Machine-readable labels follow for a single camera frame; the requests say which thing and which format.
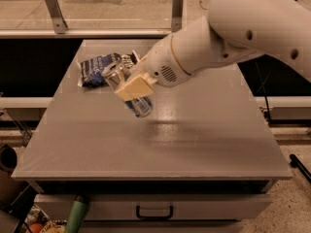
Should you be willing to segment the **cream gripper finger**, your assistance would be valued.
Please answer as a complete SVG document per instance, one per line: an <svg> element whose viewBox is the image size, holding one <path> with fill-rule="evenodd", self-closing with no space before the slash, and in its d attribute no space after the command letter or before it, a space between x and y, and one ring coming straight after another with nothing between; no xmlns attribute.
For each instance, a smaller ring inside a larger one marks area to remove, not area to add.
<svg viewBox="0 0 311 233"><path fill-rule="evenodd" d="M118 78L120 82L115 93L123 101L130 101L154 93L156 79L147 73L130 76L127 80L122 75L118 75Z"/></svg>
<svg viewBox="0 0 311 233"><path fill-rule="evenodd" d="M145 75L147 73L146 63L147 63L147 56L144 56L130 68L130 75L132 77Z"/></svg>

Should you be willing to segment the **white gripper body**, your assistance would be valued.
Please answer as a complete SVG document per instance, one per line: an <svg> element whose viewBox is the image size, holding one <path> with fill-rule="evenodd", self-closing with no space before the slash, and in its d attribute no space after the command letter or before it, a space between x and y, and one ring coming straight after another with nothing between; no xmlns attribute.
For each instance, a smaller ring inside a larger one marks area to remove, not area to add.
<svg viewBox="0 0 311 233"><path fill-rule="evenodd" d="M169 35L154 44L147 56L147 73L161 86L172 87L185 83L191 74L178 63L173 52L173 36Z"/></svg>

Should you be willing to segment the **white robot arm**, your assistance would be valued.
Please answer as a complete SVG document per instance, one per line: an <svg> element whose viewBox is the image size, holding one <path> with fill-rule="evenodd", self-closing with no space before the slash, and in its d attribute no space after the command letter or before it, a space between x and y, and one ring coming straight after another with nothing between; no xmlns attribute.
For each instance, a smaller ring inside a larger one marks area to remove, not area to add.
<svg viewBox="0 0 311 233"><path fill-rule="evenodd" d="M311 81L311 12L294 0L210 0L207 13L158 41L118 85L128 101L209 68L267 54Z"/></svg>

